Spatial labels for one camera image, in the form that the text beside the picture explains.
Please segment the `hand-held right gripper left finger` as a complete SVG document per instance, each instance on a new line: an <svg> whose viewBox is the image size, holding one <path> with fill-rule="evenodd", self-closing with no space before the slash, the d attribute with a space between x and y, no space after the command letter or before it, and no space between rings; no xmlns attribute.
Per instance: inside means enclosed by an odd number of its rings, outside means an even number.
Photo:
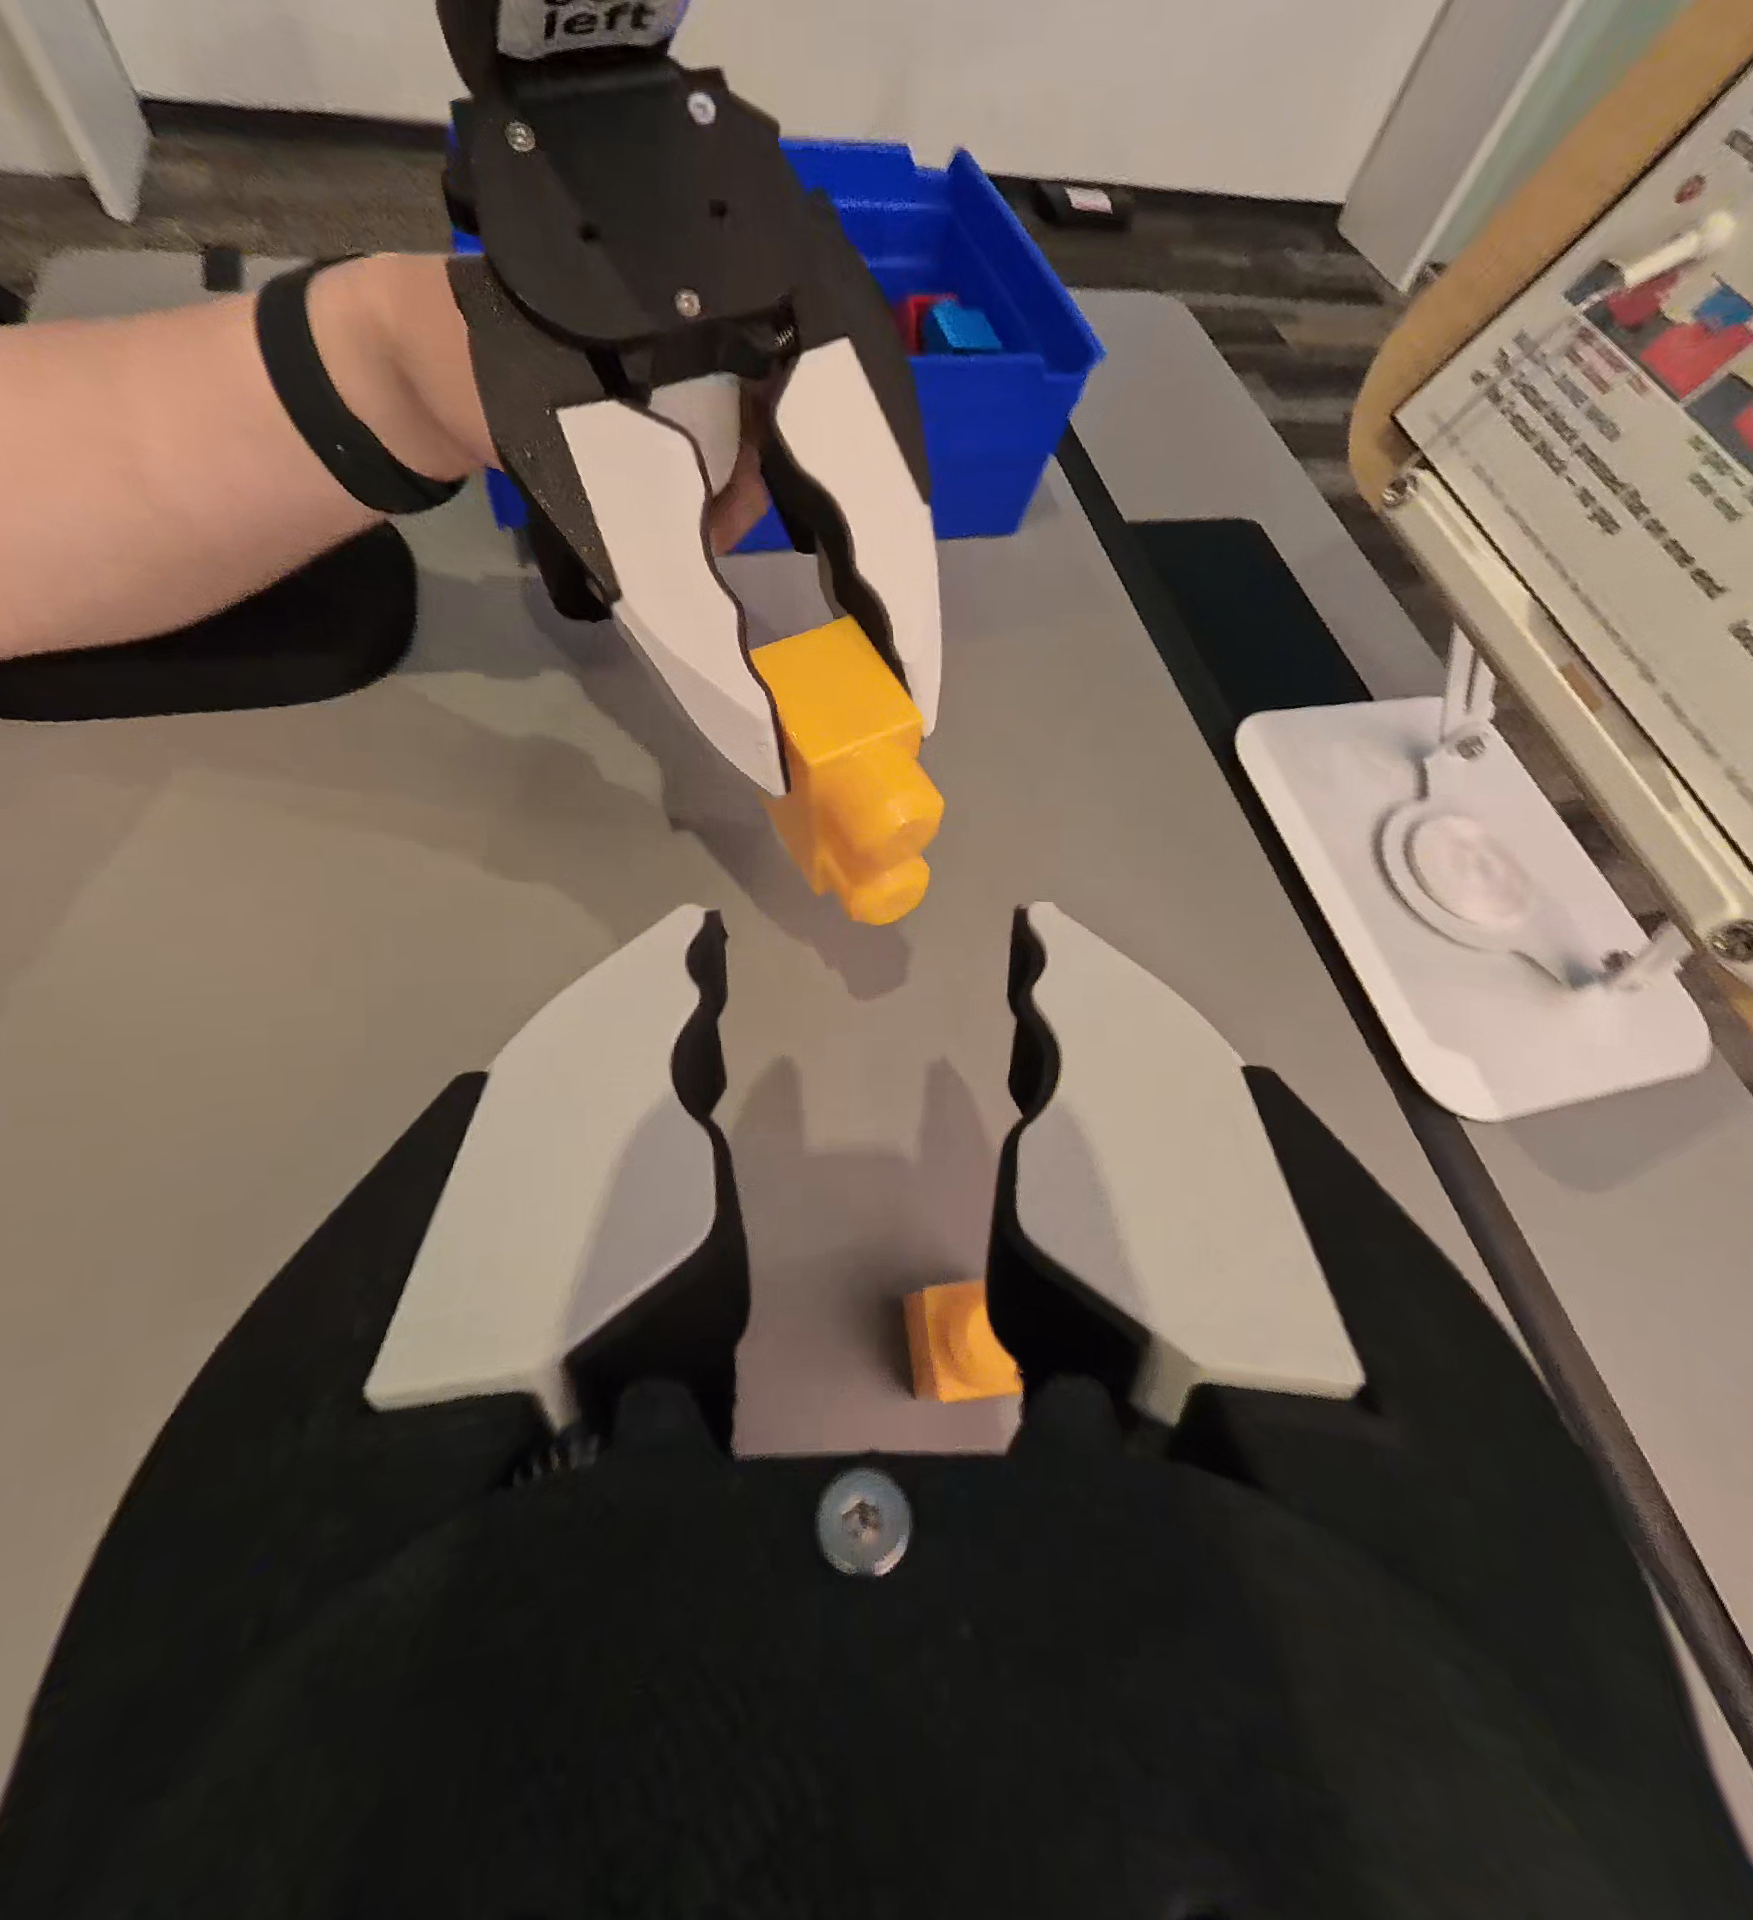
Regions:
<svg viewBox="0 0 1753 1920"><path fill-rule="evenodd" d="M718 1024L725 931L690 904L559 988L493 1058L362 1396L528 1397L602 1429L615 1376L735 1224Z"/></svg>

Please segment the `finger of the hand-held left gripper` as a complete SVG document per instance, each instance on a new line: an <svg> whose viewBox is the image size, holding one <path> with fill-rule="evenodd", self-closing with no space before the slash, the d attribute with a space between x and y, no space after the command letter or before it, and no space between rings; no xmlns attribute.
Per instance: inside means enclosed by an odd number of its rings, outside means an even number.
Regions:
<svg viewBox="0 0 1753 1920"><path fill-rule="evenodd" d="M563 408L554 421L607 558L612 619L698 735L761 792L784 797L784 740L712 557L696 437L621 399Z"/></svg>
<svg viewBox="0 0 1753 1920"><path fill-rule="evenodd" d="M763 470L793 542L935 733L942 622L933 515L855 343L803 350L764 426Z"/></svg>

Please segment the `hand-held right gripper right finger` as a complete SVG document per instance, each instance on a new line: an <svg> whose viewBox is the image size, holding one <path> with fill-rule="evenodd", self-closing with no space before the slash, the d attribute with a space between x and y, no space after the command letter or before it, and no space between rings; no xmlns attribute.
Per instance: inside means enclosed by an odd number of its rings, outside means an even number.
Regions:
<svg viewBox="0 0 1753 1920"><path fill-rule="evenodd" d="M1015 912L1009 1009L985 1318L1025 1400L1090 1380L1161 1429L1201 1387L1354 1402L1363 1368L1224 1035L1050 902Z"/></svg>

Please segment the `blue plastic bin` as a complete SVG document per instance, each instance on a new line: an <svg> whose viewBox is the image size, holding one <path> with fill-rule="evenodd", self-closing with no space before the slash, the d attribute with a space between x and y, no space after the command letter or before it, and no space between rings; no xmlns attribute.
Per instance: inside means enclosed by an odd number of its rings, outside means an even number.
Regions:
<svg viewBox="0 0 1753 1920"><path fill-rule="evenodd" d="M894 142L784 138L783 150L833 204L889 312L904 294L949 292L997 325L998 358L909 363L935 536L1015 534L1102 361L1075 297L967 152L931 169Z"/></svg>

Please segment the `pile of colourful toy blocks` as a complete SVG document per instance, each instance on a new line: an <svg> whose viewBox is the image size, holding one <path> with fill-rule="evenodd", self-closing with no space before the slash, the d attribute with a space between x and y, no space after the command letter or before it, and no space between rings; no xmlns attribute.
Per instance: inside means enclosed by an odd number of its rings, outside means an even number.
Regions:
<svg viewBox="0 0 1753 1920"><path fill-rule="evenodd" d="M949 292L909 292L892 308L912 358L998 358L1007 345L978 305Z"/></svg>

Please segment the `yellow two-stud block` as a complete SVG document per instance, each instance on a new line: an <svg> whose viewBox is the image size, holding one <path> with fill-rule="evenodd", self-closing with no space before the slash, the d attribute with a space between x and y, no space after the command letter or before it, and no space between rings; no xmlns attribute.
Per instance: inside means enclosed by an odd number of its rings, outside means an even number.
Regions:
<svg viewBox="0 0 1753 1920"><path fill-rule="evenodd" d="M929 887L943 802L920 762L926 722L849 618L752 651L784 743L788 792L764 804L813 893L857 925L909 915Z"/></svg>

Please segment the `yellow one-stud block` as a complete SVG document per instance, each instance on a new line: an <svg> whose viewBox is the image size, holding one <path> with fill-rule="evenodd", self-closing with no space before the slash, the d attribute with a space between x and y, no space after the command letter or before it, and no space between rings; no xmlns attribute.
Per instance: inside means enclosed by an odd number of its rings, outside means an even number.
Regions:
<svg viewBox="0 0 1753 1920"><path fill-rule="evenodd" d="M904 1318L914 1397L967 1405L1021 1396L1021 1370L987 1322L984 1279L909 1293Z"/></svg>

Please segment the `person's left forearm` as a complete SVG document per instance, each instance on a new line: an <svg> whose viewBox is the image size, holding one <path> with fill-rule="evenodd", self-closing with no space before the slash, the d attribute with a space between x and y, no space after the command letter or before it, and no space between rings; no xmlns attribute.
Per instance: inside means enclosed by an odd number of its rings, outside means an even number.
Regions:
<svg viewBox="0 0 1753 1920"><path fill-rule="evenodd" d="M284 414L255 306L0 328L0 662L168 634L383 523Z"/></svg>

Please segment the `person's left hand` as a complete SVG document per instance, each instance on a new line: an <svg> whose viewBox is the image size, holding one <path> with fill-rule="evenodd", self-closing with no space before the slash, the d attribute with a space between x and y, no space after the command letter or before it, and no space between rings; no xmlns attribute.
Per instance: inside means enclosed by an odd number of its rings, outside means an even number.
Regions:
<svg viewBox="0 0 1753 1920"><path fill-rule="evenodd" d="M332 262L306 310L334 394L393 461L436 482L496 465L447 255Z"/></svg>

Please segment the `white stand base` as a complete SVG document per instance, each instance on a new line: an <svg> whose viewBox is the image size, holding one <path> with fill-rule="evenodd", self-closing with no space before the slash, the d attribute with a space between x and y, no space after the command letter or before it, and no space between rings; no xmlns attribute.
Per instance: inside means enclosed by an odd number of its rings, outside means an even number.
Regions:
<svg viewBox="0 0 1753 1920"><path fill-rule="evenodd" d="M1646 936L1487 708L1267 711L1238 762L1415 1087L1502 1123L1701 1074L1679 933Z"/></svg>

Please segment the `black desk mat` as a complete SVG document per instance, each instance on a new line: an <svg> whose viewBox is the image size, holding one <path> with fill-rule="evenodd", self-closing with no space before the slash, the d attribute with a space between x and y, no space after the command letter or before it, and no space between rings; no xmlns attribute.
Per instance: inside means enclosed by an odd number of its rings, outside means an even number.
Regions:
<svg viewBox="0 0 1753 1920"><path fill-rule="evenodd" d="M1229 716L1350 708L1370 690L1267 531L1246 518L1132 520L1128 532Z"/></svg>

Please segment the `black wristwatch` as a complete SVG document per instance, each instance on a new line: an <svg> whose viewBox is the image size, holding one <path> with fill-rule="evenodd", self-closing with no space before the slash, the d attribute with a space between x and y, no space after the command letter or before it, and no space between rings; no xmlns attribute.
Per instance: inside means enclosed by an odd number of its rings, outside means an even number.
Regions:
<svg viewBox="0 0 1753 1920"><path fill-rule="evenodd" d="M468 482L402 465L340 398L313 335L313 280L355 261L355 252L314 258L260 289L253 335L263 375L286 420L351 500L387 518L431 512Z"/></svg>

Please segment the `wooden display board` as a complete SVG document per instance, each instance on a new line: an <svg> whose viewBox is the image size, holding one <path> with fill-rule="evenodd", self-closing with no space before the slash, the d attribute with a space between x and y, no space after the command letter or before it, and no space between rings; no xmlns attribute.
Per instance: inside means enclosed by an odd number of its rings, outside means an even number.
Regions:
<svg viewBox="0 0 1753 1920"><path fill-rule="evenodd" d="M1462 223L1440 268L1431 262L1393 325L1359 390L1350 428L1350 467L1357 491L1384 512L1385 481L1409 463L1398 410L1468 339L1508 306L1541 270L1591 228L1664 156L1753 61L1753 2L1570 5L1568 23L1550 31L1536 55L1532 83L1510 109L1508 125L1465 200L1488 191L1505 148L1518 159L1494 204ZM1622 816L1583 777L1568 754L1570 735L1543 718L1526 692L1499 697L1499 725L1513 727L1517 756L1570 827L1598 831L1611 877L1631 875L1642 899L1665 906ZM1731 1019L1718 1045L1753 1090L1753 988L1731 986L1716 963L1696 975L1704 1012Z"/></svg>

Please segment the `metal poster bracket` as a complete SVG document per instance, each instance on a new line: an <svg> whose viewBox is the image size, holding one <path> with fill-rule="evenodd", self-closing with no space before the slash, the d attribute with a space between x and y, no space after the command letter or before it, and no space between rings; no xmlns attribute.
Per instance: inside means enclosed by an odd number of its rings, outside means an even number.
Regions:
<svg viewBox="0 0 1753 1920"><path fill-rule="evenodd" d="M1623 996L1674 979L1674 927L1643 934L1494 722L1496 682L1453 632L1433 740L1375 855L1393 898L1453 948L1508 957L1568 992Z"/></svg>

